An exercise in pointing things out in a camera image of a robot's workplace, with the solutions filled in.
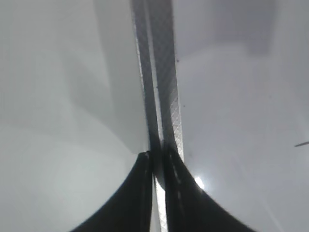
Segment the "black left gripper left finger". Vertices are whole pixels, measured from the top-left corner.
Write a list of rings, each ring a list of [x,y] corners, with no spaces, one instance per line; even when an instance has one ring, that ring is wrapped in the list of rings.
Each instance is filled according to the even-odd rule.
[[[152,154],[138,154],[130,173],[112,197],[74,232],[149,232],[153,198]]]

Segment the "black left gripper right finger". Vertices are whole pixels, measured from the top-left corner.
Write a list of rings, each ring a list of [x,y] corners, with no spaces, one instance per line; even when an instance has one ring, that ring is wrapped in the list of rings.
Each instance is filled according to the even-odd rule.
[[[170,232],[252,232],[201,189],[173,146],[164,143],[162,166]]]

